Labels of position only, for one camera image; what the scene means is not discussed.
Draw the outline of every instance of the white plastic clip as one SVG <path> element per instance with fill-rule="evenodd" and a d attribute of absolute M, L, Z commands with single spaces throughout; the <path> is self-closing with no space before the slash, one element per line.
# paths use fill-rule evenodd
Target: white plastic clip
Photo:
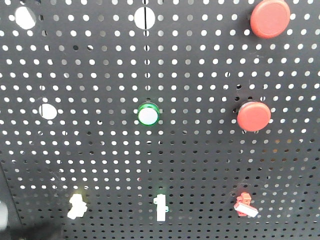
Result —
<path fill-rule="evenodd" d="M 248 216 L 254 218 L 259 213 L 258 210 L 250 205 L 238 202 L 234 205 L 234 209 L 241 213 L 247 214 Z"/>
<path fill-rule="evenodd" d="M 81 194 L 73 194 L 69 203 L 72 204 L 71 210 L 68 212 L 68 218 L 75 220 L 76 218 L 82 218 L 85 212 L 88 210 L 87 204 L 83 201 Z"/>
<path fill-rule="evenodd" d="M 158 222 L 166 221 L 166 213 L 169 212 L 168 206 L 166 206 L 166 195 L 158 194 L 153 203 L 156 204 L 156 220 Z"/>

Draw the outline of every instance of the button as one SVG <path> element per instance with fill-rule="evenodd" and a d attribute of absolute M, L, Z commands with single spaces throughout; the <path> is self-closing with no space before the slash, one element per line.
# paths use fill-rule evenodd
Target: button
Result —
<path fill-rule="evenodd" d="M 267 126 L 270 118 L 271 111 L 267 105 L 250 101 L 240 107 L 237 122 L 243 130 L 255 132 Z"/>
<path fill-rule="evenodd" d="M 138 120 L 143 125 L 154 125 L 159 121 L 159 117 L 159 107 L 152 102 L 145 102 L 138 108 Z"/>
<path fill-rule="evenodd" d="M 263 0 L 253 10 L 250 24 L 255 35 L 271 39 L 284 32 L 290 22 L 290 8 L 284 0 Z"/>

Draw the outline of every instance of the mounting hole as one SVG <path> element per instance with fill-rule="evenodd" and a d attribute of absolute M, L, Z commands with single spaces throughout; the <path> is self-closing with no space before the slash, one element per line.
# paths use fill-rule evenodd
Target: mounting hole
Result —
<path fill-rule="evenodd" d="M 156 15 L 149 7 L 140 7 L 134 14 L 135 25 L 143 30 L 153 27 L 156 22 Z"/>
<path fill-rule="evenodd" d="M 32 29 L 36 25 L 36 15 L 26 6 L 18 7 L 14 16 L 16 24 L 24 30 Z"/>
<path fill-rule="evenodd" d="M 45 103 L 39 107 L 39 113 L 44 119 L 52 120 L 57 116 L 58 111 L 53 105 Z"/>

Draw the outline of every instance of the white bracket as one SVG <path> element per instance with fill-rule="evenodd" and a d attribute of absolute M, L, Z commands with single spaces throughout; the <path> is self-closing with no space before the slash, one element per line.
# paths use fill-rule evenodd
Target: white bracket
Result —
<path fill-rule="evenodd" d="M 0 232 L 4 231 L 8 225 L 8 208 L 4 202 L 0 201 Z"/>
<path fill-rule="evenodd" d="M 241 213 L 247 214 L 248 216 L 254 218 L 259 213 L 258 210 L 252 206 L 246 205 L 242 202 L 238 202 L 234 205 L 234 209 Z"/>
<path fill-rule="evenodd" d="M 81 194 L 73 194 L 69 203 L 72 204 L 71 210 L 68 212 L 68 218 L 75 220 L 76 218 L 82 218 L 85 212 L 88 210 L 87 204 L 83 201 Z"/>
<path fill-rule="evenodd" d="M 153 203 L 156 204 L 156 220 L 158 222 L 166 221 L 166 213 L 169 212 L 168 206 L 166 206 L 166 195 L 158 194 Z"/>

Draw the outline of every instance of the red push button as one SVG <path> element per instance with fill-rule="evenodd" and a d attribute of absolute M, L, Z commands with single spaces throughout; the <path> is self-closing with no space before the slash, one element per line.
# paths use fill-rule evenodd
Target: red push button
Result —
<path fill-rule="evenodd" d="M 250 24 L 255 35 L 271 39 L 284 32 L 290 22 L 290 8 L 284 0 L 263 0 L 253 10 Z"/>
<path fill-rule="evenodd" d="M 267 126 L 270 118 L 271 111 L 267 105 L 250 101 L 240 107 L 236 120 L 243 130 L 255 132 Z"/>

